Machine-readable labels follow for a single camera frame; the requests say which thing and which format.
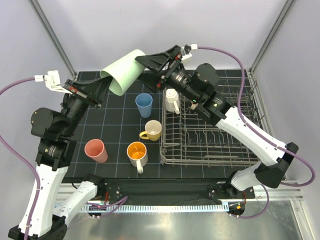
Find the wire dish rack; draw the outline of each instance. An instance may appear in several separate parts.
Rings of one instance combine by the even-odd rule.
[[[257,81],[247,71],[241,97],[242,113],[269,133]],[[217,89],[236,104],[241,80],[221,77]],[[180,114],[166,111],[163,93],[160,161],[172,165],[249,167],[258,157],[235,137],[207,124],[191,110],[191,101],[180,94]]]

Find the mug handle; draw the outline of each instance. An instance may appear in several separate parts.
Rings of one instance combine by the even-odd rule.
[[[139,137],[140,137],[141,139],[149,140],[148,136],[143,136],[143,135],[147,135],[147,132],[146,132],[146,131],[141,132],[141,133],[139,134]]]
[[[139,174],[143,174],[144,173],[144,168],[142,167],[140,160],[136,161],[136,169],[137,169]]]
[[[180,110],[179,110],[179,107],[178,107],[178,104],[176,101],[173,102],[173,105],[174,105],[174,111],[176,114],[179,114],[180,113]]]

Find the white cup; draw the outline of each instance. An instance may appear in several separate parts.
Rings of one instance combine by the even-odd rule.
[[[136,167],[138,173],[142,174],[144,172],[143,167],[148,162],[146,145],[142,142],[135,141],[128,146],[126,154],[128,155],[131,164]]]
[[[179,94],[173,88],[165,91],[165,109],[168,112],[180,113]]]

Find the green cup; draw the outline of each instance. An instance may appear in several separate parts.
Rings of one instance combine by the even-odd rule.
[[[145,70],[145,67],[135,60],[137,56],[145,56],[145,53],[139,49],[133,50],[100,71],[101,78],[113,77],[109,89],[115,95],[122,96]]]

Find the gray wall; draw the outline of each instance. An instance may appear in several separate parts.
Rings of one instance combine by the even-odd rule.
[[[198,44],[238,56],[249,68],[285,0],[40,0],[73,67],[100,70],[134,49],[146,54]],[[237,63],[220,53],[195,52],[186,66]]]
[[[0,7],[0,89],[17,80],[58,69],[61,81],[71,76],[27,0],[2,0]],[[0,96],[0,134],[35,166],[39,138],[31,136],[34,110],[59,110],[62,93],[50,92],[43,82],[28,82]],[[0,144],[0,239],[7,239],[27,208],[34,176]]]
[[[274,134],[284,142],[299,145],[317,177],[303,188],[313,223],[320,231],[320,1],[298,0],[272,42],[255,76],[263,93]],[[287,176],[300,183],[310,171],[298,160]]]

